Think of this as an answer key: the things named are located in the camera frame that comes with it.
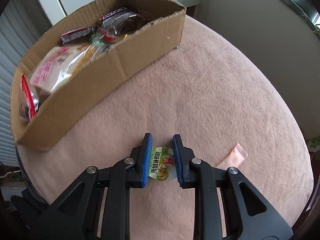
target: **pink snack packet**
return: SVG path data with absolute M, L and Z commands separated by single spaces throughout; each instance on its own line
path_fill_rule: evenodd
M 238 168 L 247 157 L 248 154 L 245 152 L 242 146 L 237 143 L 228 156 L 218 164 L 217 168 L 222 170 L 226 170 L 229 167 Z

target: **brown cardboard box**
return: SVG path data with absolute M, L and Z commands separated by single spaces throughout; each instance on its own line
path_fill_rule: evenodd
M 22 74 L 31 70 L 59 41 L 60 35 L 83 26 L 95 26 L 96 20 L 120 7 L 136 8 L 154 21 L 69 79 L 42 104 L 27 125 L 18 112 L 18 93 Z M 23 56 L 11 85 L 11 125 L 17 144 L 33 149 L 53 147 L 93 106 L 181 41 L 186 8 L 169 0 L 96 0 L 62 19 L 48 30 Z

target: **pink blanket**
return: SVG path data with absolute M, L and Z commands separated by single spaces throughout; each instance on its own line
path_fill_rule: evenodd
M 181 46 L 137 73 L 46 153 L 19 147 L 34 186 L 49 202 L 88 166 L 113 166 L 141 144 L 186 147 L 212 166 L 240 143 L 240 170 L 293 225 L 313 187 L 300 129 L 265 76 L 234 46 L 190 17 Z M 192 239 L 194 191 L 149 179 L 131 190 L 131 238 Z

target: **red logo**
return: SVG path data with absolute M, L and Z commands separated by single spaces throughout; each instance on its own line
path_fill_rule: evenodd
M 164 158 L 163 162 L 166 164 L 174 164 L 174 160 L 172 158 Z

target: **silver bolt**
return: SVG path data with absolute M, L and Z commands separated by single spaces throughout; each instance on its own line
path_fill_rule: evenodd
M 235 168 L 235 167 L 230 167 L 230 168 L 229 168 L 229 172 L 230 172 L 231 174 L 237 174 L 237 173 L 238 173 L 238 169 Z
M 132 164 L 132 163 L 134 163 L 134 159 L 132 159 L 132 158 L 125 158 L 125 159 L 124 159 L 124 162 L 125 162 L 125 164 Z
M 191 161 L 192 161 L 194 164 L 200 164 L 200 163 L 201 163 L 201 159 L 199 159 L 199 158 L 193 158 Z
M 95 173 L 97 171 L 97 168 L 95 166 L 90 166 L 87 168 L 87 173 Z

